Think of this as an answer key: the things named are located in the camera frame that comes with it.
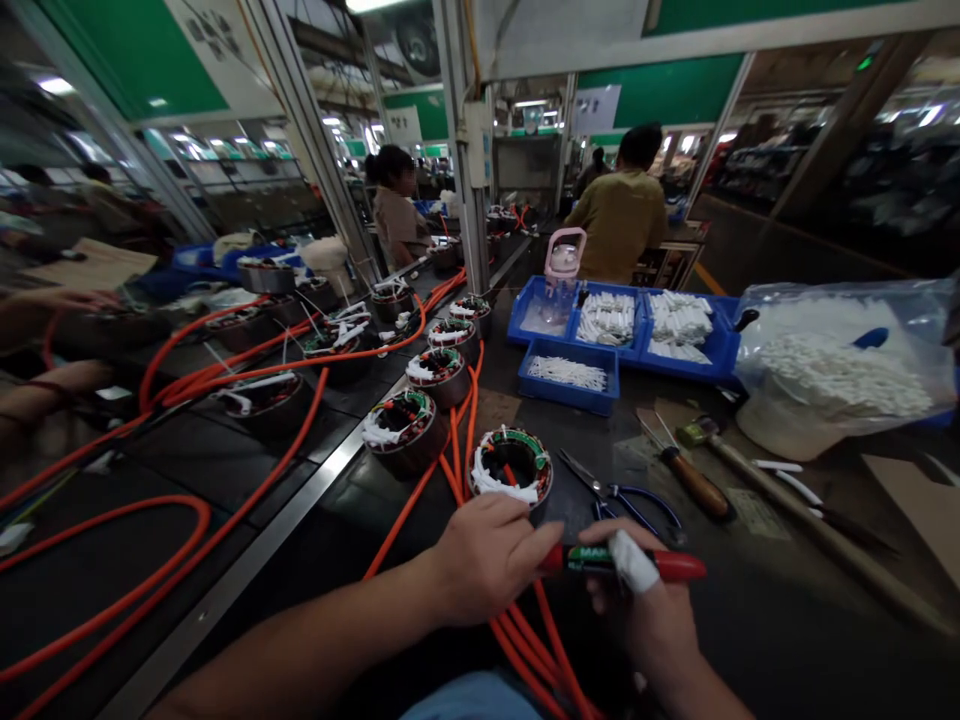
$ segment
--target sleeve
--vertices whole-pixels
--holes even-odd
[[[667,204],[661,192],[660,201],[653,208],[653,218],[650,221],[650,235],[647,238],[647,249],[656,250],[667,236]]]
[[[583,195],[580,196],[580,202],[577,203],[573,212],[567,215],[567,219],[563,221],[564,227],[582,227],[584,230],[587,229],[590,210],[593,207],[593,203],[595,202],[594,198],[597,195],[597,186],[598,183],[595,182],[587,186]]]

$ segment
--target woman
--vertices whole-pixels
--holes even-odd
[[[432,244],[427,221],[408,200],[417,190],[413,158],[396,145],[384,145],[366,165],[368,181],[377,185],[373,219],[380,245],[394,269],[406,267]]]

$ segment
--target yellow shirt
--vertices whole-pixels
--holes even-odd
[[[643,170],[601,175],[563,224],[587,231],[580,278],[629,285],[637,258],[667,232],[663,188]]]

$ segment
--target screwdriver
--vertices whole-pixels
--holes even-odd
[[[690,497],[693,498],[693,501],[707,514],[707,517],[718,523],[727,523],[736,518],[737,511],[730,501],[727,500],[726,495],[723,494],[720,488],[708,480],[706,475],[697,470],[680,454],[680,448],[677,447],[676,442],[673,440],[673,435],[670,433],[670,429],[663,421],[663,418],[660,417],[660,413],[655,414],[657,420],[663,425],[663,429],[667,431],[667,436],[671,441],[669,445],[658,438],[643,421],[643,417],[640,415],[640,408],[636,408],[635,414],[637,420],[639,420],[643,426],[643,429],[653,438],[653,441],[660,448],[660,460],[670,468],[674,477],[680,481],[680,484],[683,485],[683,488],[689,493]]]

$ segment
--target person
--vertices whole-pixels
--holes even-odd
[[[667,232],[663,188],[647,175],[662,144],[658,123],[629,130],[620,142],[617,172],[590,183],[564,221],[566,227],[587,231],[582,279],[629,285],[637,258],[663,241]]]
[[[573,188],[573,197],[575,200],[583,197],[583,192],[589,187],[590,183],[601,175],[606,175],[610,172],[610,167],[603,161],[603,157],[603,148],[597,148],[593,151],[593,162],[581,170],[577,176],[577,184]]]
[[[14,293],[0,301],[0,352],[35,339],[54,312],[104,307],[120,307],[114,293],[65,287]],[[68,363],[26,383],[0,370],[0,497],[97,437],[61,411],[74,398],[107,387],[111,375],[96,360]]]
[[[10,169],[27,181],[24,194],[41,212],[62,210],[76,204],[67,193],[56,189],[53,178],[39,165],[15,165]]]
[[[502,613],[538,576],[563,534],[562,523],[535,530],[528,516],[526,503],[502,494],[471,500],[435,546],[254,627],[161,699],[147,720],[320,717],[361,673],[431,632]],[[579,541],[599,544],[620,530],[641,546],[664,549],[626,519],[596,523]],[[688,589],[665,584],[648,566],[652,585],[630,599],[621,629],[637,670],[675,720],[750,718],[700,653]],[[612,616],[619,595],[604,588],[595,580],[587,585],[594,610]],[[401,720],[542,717],[499,675],[471,673]]]
[[[432,245],[426,219],[408,200],[417,191],[413,158],[384,145],[372,162],[368,158],[367,177],[377,184],[373,219],[383,252],[394,269],[406,267]]]

